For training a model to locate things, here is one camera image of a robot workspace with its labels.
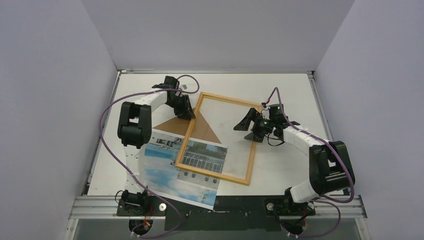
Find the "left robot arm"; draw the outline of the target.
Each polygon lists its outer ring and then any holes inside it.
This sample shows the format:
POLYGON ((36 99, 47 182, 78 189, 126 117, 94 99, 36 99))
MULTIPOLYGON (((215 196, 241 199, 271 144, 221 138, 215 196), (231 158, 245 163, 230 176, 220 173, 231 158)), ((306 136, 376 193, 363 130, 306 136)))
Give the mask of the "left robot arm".
POLYGON ((123 208, 136 215, 146 215, 153 208, 146 189, 143 154, 152 137, 152 114, 162 105, 173 109, 183 120, 195 118, 189 96, 180 88, 180 81, 166 76, 163 83, 152 86, 151 92, 136 101, 125 101, 120 107, 117 136, 125 153, 126 183, 121 195, 123 208))

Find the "building and sky photo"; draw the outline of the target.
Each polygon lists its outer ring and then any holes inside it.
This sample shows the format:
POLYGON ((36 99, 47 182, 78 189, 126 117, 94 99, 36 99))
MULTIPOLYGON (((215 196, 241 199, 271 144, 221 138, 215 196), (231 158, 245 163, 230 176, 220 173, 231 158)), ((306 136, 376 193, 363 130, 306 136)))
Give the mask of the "building and sky photo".
MULTIPOLYGON (((183 137, 161 130, 152 132, 144 150, 144 172, 149 189, 183 203, 213 209, 220 180, 175 166, 183 137)), ((192 138, 188 141, 182 164, 222 173, 227 146, 192 138)))

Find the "yellow picture frame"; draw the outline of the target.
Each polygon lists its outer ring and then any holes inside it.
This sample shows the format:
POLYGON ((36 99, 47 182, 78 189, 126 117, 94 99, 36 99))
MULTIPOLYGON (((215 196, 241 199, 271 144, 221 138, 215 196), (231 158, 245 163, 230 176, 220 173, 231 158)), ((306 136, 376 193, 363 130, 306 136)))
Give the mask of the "yellow picture frame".
MULTIPOLYGON (((262 105, 260 103, 242 100, 242 99, 237 99, 237 98, 228 97, 228 96, 223 96, 223 95, 218 95, 218 94, 213 94, 213 93, 208 93, 208 92, 201 92, 200 95, 199 95, 196 107, 194 109, 194 114, 196 116, 200 115, 200 108, 202 106, 204 99, 211 99, 211 100, 214 100, 214 101, 250 107, 250 108, 254 108, 257 111, 262 109, 262 105)), ((202 174, 202 175, 218 178, 218 179, 221 179, 221 180, 225 180, 225 181, 229 181, 229 182, 248 186, 251 182, 253 164, 254 164, 254 159, 255 159, 255 154, 256 154, 256 143, 255 142, 251 143, 251 147, 250 147, 250 150, 249 150, 248 162, 247 162, 247 169, 246 169, 246 174, 245 174, 244 178, 237 178, 237 177, 234 177, 234 176, 225 175, 225 174, 218 173, 218 172, 215 172, 215 171, 212 171, 212 170, 208 170, 208 169, 204 169, 204 168, 196 167, 196 166, 190 166, 188 164, 183 163, 184 155, 187 152, 188 143, 192 139, 192 133, 193 133, 193 130, 195 128, 195 123, 196 123, 196 119, 193 118, 188 125, 187 131, 186 131, 184 139, 182 141, 180 151, 179 151, 177 158, 176 158, 175 167, 180 168, 180 169, 184 169, 184 170, 187 170, 187 171, 190 171, 190 172, 194 172, 194 173, 197 173, 197 174, 202 174)))

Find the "clear acrylic sheet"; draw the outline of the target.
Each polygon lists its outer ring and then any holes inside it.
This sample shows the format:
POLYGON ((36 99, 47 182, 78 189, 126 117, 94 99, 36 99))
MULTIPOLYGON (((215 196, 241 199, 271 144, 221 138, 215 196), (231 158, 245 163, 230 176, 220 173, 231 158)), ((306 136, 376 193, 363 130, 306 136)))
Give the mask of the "clear acrylic sheet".
POLYGON ((203 115, 222 145, 227 146, 227 154, 221 174, 244 179, 253 141, 245 140, 247 131, 235 131, 237 125, 251 107, 231 104, 205 98, 200 108, 203 115))

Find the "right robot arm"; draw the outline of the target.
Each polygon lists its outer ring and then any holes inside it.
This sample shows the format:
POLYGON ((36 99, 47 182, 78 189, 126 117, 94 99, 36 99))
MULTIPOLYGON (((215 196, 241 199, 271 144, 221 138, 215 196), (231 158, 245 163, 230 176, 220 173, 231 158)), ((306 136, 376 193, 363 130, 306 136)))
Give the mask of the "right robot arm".
POLYGON ((282 144, 290 144, 308 157, 308 178, 285 190, 282 203, 274 203, 273 209, 277 213, 297 215, 309 209, 310 201, 354 186, 355 175, 344 142, 323 139, 298 122, 289 121, 282 104, 268 105, 267 110, 269 116, 265 117, 255 108, 250 108, 233 129, 249 131, 244 138, 255 143, 274 135, 282 144))

